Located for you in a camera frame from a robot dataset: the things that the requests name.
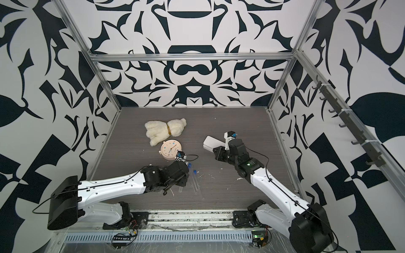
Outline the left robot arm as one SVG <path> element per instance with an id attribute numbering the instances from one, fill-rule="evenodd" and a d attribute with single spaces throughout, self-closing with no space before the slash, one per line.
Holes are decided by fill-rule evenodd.
<path id="1" fill-rule="evenodd" d="M 166 167 L 145 166 L 133 174 L 105 180 L 68 177 L 48 199 L 47 229 L 61 230 L 77 222 L 102 222 L 106 229 L 126 227 L 132 220 L 128 203 L 108 204 L 108 200 L 149 192 L 165 195 L 172 186 L 186 185 L 189 169 L 190 163 L 180 159 Z"/>

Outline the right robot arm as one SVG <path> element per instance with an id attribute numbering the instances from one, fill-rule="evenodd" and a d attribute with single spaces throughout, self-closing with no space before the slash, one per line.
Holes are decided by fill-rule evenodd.
<path id="1" fill-rule="evenodd" d="M 257 201 L 250 208 L 255 219 L 275 229 L 290 240 L 297 253 L 325 253 L 339 239 L 332 230 L 328 215 L 319 203 L 310 204 L 280 183 L 259 160 L 250 156 L 250 149 L 241 139 L 226 138 L 221 142 L 207 136 L 204 149 L 217 161 L 234 166 L 238 175 L 263 192 L 276 206 Z"/>

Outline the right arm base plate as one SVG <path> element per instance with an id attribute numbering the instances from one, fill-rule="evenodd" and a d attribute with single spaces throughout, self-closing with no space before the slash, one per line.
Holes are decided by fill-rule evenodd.
<path id="1" fill-rule="evenodd" d="M 235 228 L 269 228 L 268 225 L 260 223 L 254 212 L 233 211 L 232 226 Z"/>

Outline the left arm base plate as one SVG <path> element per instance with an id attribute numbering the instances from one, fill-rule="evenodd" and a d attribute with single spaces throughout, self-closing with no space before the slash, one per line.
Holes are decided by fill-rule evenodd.
<path id="1" fill-rule="evenodd" d="M 118 230 L 118 229 L 139 229 L 143 228 L 148 224 L 149 220 L 149 212 L 131 212 L 131 214 L 124 214 L 123 218 L 112 224 L 108 225 L 106 223 L 103 224 L 103 230 Z"/>

